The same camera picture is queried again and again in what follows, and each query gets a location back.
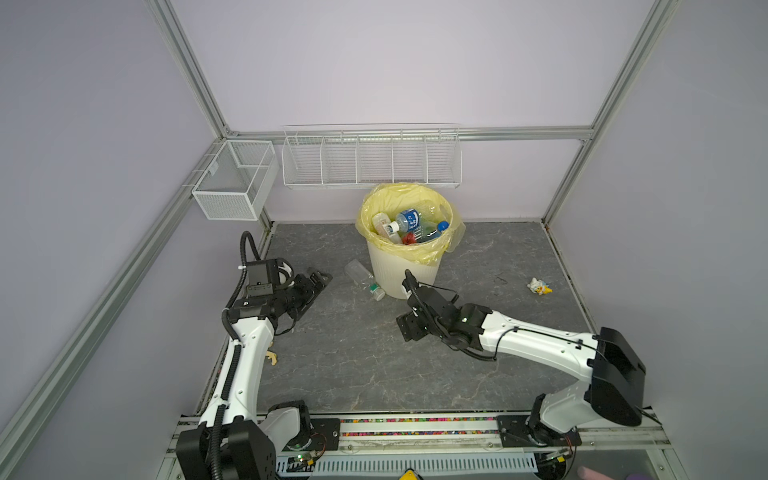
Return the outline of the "clear bottle green collar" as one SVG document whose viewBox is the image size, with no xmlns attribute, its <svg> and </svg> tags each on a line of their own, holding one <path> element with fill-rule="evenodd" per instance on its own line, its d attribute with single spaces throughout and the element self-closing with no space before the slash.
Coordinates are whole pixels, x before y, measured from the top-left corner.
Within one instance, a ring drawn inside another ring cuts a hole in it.
<svg viewBox="0 0 768 480">
<path fill-rule="evenodd" d="M 373 274 L 359 260 L 350 261 L 344 270 L 346 275 L 364 288 L 375 301 L 381 301 L 386 296 Z"/>
</svg>

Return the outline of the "white bottle red cap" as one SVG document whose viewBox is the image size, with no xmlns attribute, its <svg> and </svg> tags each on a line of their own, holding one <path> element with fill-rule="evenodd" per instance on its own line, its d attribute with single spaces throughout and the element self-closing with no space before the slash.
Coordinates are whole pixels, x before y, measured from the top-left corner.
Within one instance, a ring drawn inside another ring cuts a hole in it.
<svg viewBox="0 0 768 480">
<path fill-rule="evenodd" d="M 386 213 L 380 212 L 375 214 L 372 219 L 372 223 L 375 230 L 380 236 L 388 239 L 393 244 L 402 243 L 398 233 L 391 228 L 390 224 L 392 223 L 392 220 L 389 218 L 389 216 Z"/>
</svg>

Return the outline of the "clear bottle blue label white cap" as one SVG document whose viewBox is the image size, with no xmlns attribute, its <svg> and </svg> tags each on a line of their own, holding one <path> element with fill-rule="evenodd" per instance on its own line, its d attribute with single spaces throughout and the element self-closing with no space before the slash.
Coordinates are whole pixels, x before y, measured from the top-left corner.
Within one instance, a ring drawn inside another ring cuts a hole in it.
<svg viewBox="0 0 768 480">
<path fill-rule="evenodd" d="M 403 236 L 407 233 L 421 232 L 422 215 L 416 209 L 406 209 L 399 212 L 395 219 L 385 225 L 388 234 L 397 234 Z"/>
</svg>

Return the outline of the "clear bottle blue tint red cap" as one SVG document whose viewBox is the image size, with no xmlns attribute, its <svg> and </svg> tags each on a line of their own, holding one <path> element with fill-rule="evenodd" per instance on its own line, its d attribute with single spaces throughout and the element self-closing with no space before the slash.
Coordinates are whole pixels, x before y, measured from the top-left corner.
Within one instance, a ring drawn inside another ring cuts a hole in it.
<svg viewBox="0 0 768 480">
<path fill-rule="evenodd" d="M 433 240 L 435 237 L 439 237 L 439 236 L 440 236 L 440 232 L 435 229 L 432 229 L 432 230 L 417 229 L 403 235 L 401 237 L 401 242 L 403 245 L 426 243 Z"/>
</svg>

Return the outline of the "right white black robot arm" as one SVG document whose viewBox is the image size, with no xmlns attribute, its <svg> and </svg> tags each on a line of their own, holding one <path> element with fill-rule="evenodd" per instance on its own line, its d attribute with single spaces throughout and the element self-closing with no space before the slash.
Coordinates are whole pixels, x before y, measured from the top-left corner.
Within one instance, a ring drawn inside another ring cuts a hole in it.
<svg viewBox="0 0 768 480">
<path fill-rule="evenodd" d="M 603 419 L 638 427 L 645 417 L 646 367 L 626 338 L 604 327 L 578 333 L 535 325 L 489 307 L 444 297 L 444 288 L 404 274 L 402 289 L 410 307 L 396 320 L 406 341 L 433 335 L 453 351 L 495 362 L 513 355 L 564 372 L 574 383 L 536 397 L 515 425 L 500 421 L 504 438 L 531 446 L 577 445 L 577 429 Z"/>
</svg>

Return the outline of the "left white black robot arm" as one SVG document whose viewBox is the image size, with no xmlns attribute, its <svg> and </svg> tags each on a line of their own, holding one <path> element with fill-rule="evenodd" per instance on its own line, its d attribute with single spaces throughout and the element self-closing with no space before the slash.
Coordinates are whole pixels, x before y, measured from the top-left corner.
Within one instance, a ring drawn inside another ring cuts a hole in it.
<svg viewBox="0 0 768 480">
<path fill-rule="evenodd" d="M 176 456 L 187 479 L 276 479 L 278 454 L 306 450 L 318 438 L 302 400 L 272 406 L 257 418 L 258 393 L 282 316 L 297 322 L 330 281 L 298 273 L 283 258 L 264 259 L 248 231 L 239 240 L 240 277 L 221 311 L 228 344 L 212 397 L 193 430 L 180 434 Z"/>
</svg>

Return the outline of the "cream plastic waste bin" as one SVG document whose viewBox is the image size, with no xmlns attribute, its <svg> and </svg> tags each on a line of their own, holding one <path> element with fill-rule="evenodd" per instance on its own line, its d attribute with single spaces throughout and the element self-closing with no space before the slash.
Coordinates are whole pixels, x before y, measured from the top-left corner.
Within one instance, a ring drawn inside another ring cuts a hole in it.
<svg viewBox="0 0 768 480">
<path fill-rule="evenodd" d="M 367 241 L 367 247 L 376 282 L 388 296 L 395 299 L 406 298 L 402 282 L 405 280 L 407 270 L 418 281 L 431 284 L 437 277 L 443 257 L 440 254 L 434 259 L 424 262 L 423 247 L 428 253 L 431 252 L 431 248 L 425 244 L 395 245 L 389 243 L 386 247 Z"/>
</svg>

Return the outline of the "yellow plastic bin liner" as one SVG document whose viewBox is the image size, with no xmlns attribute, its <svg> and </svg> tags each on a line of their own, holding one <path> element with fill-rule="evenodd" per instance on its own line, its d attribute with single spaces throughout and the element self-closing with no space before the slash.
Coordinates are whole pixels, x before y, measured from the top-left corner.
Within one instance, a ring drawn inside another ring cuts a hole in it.
<svg viewBox="0 0 768 480">
<path fill-rule="evenodd" d="M 415 209 L 423 220 L 449 226 L 438 238 L 420 244 L 393 243 L 378 233 L 374 216 L 387 214 L 391 219 L 402 211 Z M 415 183 L 380 184 L 363 199 L 355 220 L 358 233 L 375 249 L 406 261 L 433 266 L 444 253 L 453 252 L 461 243 L 466 228 L 458 209 L 444 196 L 427 186 Z"/>
</svg>

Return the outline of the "small yellow white toy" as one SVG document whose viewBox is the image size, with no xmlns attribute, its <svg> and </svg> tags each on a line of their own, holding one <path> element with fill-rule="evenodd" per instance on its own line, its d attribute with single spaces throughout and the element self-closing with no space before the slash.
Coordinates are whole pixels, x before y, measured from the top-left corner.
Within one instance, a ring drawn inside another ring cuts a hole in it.
<svg viewBox="0 0 768 480">
<path fill-rule="evenodd" d="M 530 280 L 530 282 L 527 284 L 527 287 L 532 293 L 539 296 L 547 295 L 553 292 L 552 288 L 545 281 L 536 277 Z"/>
</svg>

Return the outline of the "white mesh box basket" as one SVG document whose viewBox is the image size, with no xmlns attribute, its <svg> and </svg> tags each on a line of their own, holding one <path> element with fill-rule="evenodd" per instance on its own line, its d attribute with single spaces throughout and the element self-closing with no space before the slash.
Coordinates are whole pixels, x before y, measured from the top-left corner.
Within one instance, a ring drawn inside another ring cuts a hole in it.
<svg viewBox="0 0 768 480">
<path fill-rule="evenodd" d="M 225 140 L 192 194 L 209 220 L 257 221 L 278 172 L 272 142 Z"/>
</svg>

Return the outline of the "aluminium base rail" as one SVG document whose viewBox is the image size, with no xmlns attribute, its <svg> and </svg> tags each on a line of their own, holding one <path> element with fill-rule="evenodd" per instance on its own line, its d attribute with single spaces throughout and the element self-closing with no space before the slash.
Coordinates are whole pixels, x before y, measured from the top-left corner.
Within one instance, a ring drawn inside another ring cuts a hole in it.
<svg viewBox="0 0 768 480">
<path fill-rule="evenodd" d="M 319 414 L 315 423 L 338 419 L 334 432 L 314 439 L 311 452 L 319 452 L 322 442 L 337 440 L 335 449 L 323 454 L 355 456 L 417 453 L 501 453 L 502 431 L 497 417 L 500 411 L 438 411 L 426 413 L 331 413 Z M 673 448 L 666 432 L 645 418 L 639 427 L 622 427 L 605 420 L 595 420 L 578 427 L 579 454 L 591 451 L 645 450 Z"/>
</svg>

